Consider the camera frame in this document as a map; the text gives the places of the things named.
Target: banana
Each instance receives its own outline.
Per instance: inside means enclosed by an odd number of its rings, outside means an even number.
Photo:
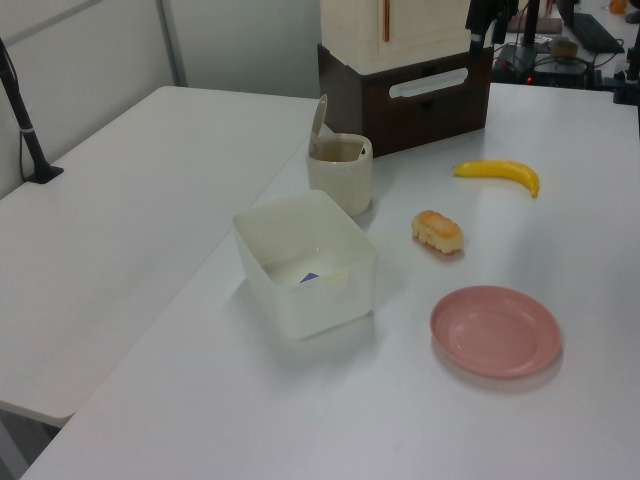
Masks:
[[[531,198],[536,198],[540,189],[538,174],[531,167],[514,160],[470,160],[453,167],[453,173],[460,177],[509,178],[527,187]]]

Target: translucent storage box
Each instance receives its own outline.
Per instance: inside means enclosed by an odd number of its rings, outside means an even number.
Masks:
[[[326,193],[271,201],[235,215],[233,226],[249,286],[285,336],[372,310],[377,249]]]
[[[463,53],[471,39],[470,3],[321,0],[322,45],[360,75]]]

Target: floor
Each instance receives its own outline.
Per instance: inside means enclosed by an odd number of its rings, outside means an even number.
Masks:
[[[59,429],[0,410],[0,480],[18,480]]]

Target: bread roll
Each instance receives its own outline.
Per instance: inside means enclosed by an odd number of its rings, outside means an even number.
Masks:
[[[444,215],[433,210],[417,214],[411,222],[411,230],[414,238],[445,255],[460,250],[464,243],[462,229]]]

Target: white cup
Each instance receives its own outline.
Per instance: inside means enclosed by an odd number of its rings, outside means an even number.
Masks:
[[[371,203],[373,147],[362,135],[336,133],[320,136],[327,108],[327,96],[316,110],[307,173],[309,188],[322,190],[350,217],[363,213]]]

